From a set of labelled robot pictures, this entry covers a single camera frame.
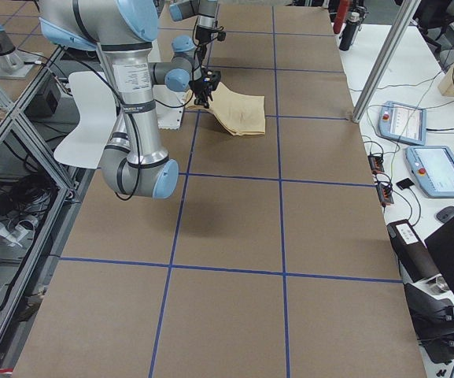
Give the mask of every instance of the label sticker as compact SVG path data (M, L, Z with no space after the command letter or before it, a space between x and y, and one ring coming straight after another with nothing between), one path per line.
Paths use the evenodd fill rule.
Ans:
M407 244L413 244L419 241L408 224L398 224L397 229L401 237Z
M122 92L151 89L148 63L140 65L113 65L116 85Z

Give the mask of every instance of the black chair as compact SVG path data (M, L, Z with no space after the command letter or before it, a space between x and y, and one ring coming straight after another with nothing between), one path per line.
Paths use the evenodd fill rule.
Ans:
M403 0L394 0L394 2L400 6ZM440 53L441 44L437 41L454 22L454 0L422 0L413 19L417 20L424 40L437 48L436 53ZM440 34L436 39L432 39L428 36L428 30L436 28L440 28Z

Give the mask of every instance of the blue tape line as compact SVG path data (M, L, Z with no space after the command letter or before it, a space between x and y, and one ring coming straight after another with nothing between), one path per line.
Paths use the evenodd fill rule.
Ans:
M186 173L190 172L190 166L191 166L192 157L193 157L193 154L194 154L194 145L195 145L195 139L197 138L198 122L200 120L200 117L201 117L201 113L199 112L199 114L197 115L197 119L195 121L194 137L192 138L192 144L191 144L191 147L190 147L190 155L188 156L188 166L186 167ZM166 305L166 302L167 302L169 284L171 282L172 263L174 261L176 245L178 243L179 226L181 225L181 218L182 218L182 215L183 215L183 207L185 205L185 197L186 197L186 188L187 187L188 187L188 176L185 176L185 183L183 185L183 192L181 194L181 202L179 204L179 212L178 212L178 219L176 221L176 229L175 229L175 232L174 232L174 239L172 240L171 257L169 259L167 277L165 279L164 295L162 296L162 303L161 303L161 312L160 312L160 315L158 317L158 325L157 325L157 332L156 332L156 335L155 335L155 343L153 344L153 353L152 353L152 357L151 357L151 364L149 366L149 372L148 372L148 377L149 378L153 377L153 371L155 369L155 361L157 360L158 343L160 341L162 323L164 321L165 305Z
M284 273L282 273L282 272L272 272L270 270L217 268L214 266L199 266L199 265L173 265L172 268L187 269L187 270L205 270L205 271L209 271L209 272L259 274L259 275L263 275L263 276L284 276Z
M376 282L384 284L402 284L401 280L393 280L390 278L367 278L367 277L351 277L351 276L330 276L326 274L307 274L307 273L287 273L288 277L304 277L318 278L321 280L343 280L343 281L361 281L361 282Z
M329 181L281 179L284 183L317 183L321 185L338 185L343 187L375 187L372 183L334 183Z
M348 120L345 117L320 117L320 116L266 116L266 117L277 117L277 118L295 118L298 120Z
M95 262L97 264L114 264L114 265L141 265L151 266L153 268L168 268L168 264L162 264L158 262L145 262L145 261L123 261L123 260L107 260L103 258L71 258L71 257L60 257L61 261L77 261L77 262Z
M261 181L279 181L276 178L270 177L250 177L250 176L227 176L227 175L213 175L208 173L187 173L188 176L196 177L215 177L219 179L239 179L239 180L261 180Z
M286 282L286 243L284 234L284 205L282 196L282 164L281 164L281 134L279 127L279 92L277 80L277 41L275 37L275 11L272 11L272 42L274 43L274 86L275 86L275 118L277 128L277 165L279 174L279 223L281 226L281 260L282 260L282 300L284 305L284 344L286 355L286 378L291 377L290 364L290 326L288 321L288 287Z
M35 30L38 29L38 28L39 28L39 24L37 24L36 27L35 27L34 29L32 29L31 34L29 34L27 37L24 38L24 40L20 43L19 47L21 47L22 45L24 45L24 44L28 41L29 37L31 37L31 36L33 36L33 35L36 35L36 34L33 34L33 33L34 33Z
M216 69L259 69L261 71L274 71L267 67L242 67L234 65L210 65ZM344 73L344 71L327 71L325 69L276 69L277 71L289 71L289 72L315 72L315 73Z
M250 177L250 176L227 176L227 175L213 175L208 173L192 173L180 172L181 176L196 176L196 177L212 177L219 179L237 179L237 180L261 180L261 181L279 181L281 183L315 183L318 185L338 185L346 187L375 187L372 183L336 183L333 181L318 181L318 180L298 180L298 179L273 179L271 177Z
M74 262L91 262L94 264L113 264L113 265L135 265L135 266L149 266L151 268L173 268L183 270L204 270L207 272L226 272L226 273L243 273L255 274L261 276L288 276L299 278L316 278L320 280L342 280L342 281L361 281L361 282L376 282L384 284L402 284L401 280L394 280L390 278L371 278L371 277L354 277L354 276L334 276L329 274L313 274L313 273L300 273L300 272L276 272L271 270L255 270L255 269L236 269L236 268L220 268L215 266L199 266L199 265L170 265L159 262L147 261L125 261L125 260L109 260L103 258L73 258L73 257L60 257L61 261L74 261Z
M193 28L159 28L160 30L178 30L183 32L191 32ZM238 34L263 34L263 35L300 35L305 37L334 37L329 34L312 34L312 33L273 33L271 31L243 31L243 30L229 30L225 29L227 33L238 33Z

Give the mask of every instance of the beige cloth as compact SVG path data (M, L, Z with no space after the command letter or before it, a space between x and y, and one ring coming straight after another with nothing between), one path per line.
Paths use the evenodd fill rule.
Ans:
M190 99L191 91L186 94ZM195 105L192 99L187 109L200 109L213 114L232 135L265 134L264 96L248 96L235 93L219 83L209 100L209 109Z

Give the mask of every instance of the metal pole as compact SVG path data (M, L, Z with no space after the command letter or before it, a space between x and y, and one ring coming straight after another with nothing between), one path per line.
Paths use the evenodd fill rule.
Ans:
M398 44L403 38L405 30L407 30L410 19L412 19L412 16L417 10L420 2L421 0L404 0L403 4L401 4L397 18L389 30L386 41L384 42L380 53L378 53L374 67L372 68L367 82L361 92L360 98L356 103L354 113L352 114L353 122L360 122L361 117L367 110L368 104L370 103L370 100L373 97L389 62L391 61Z

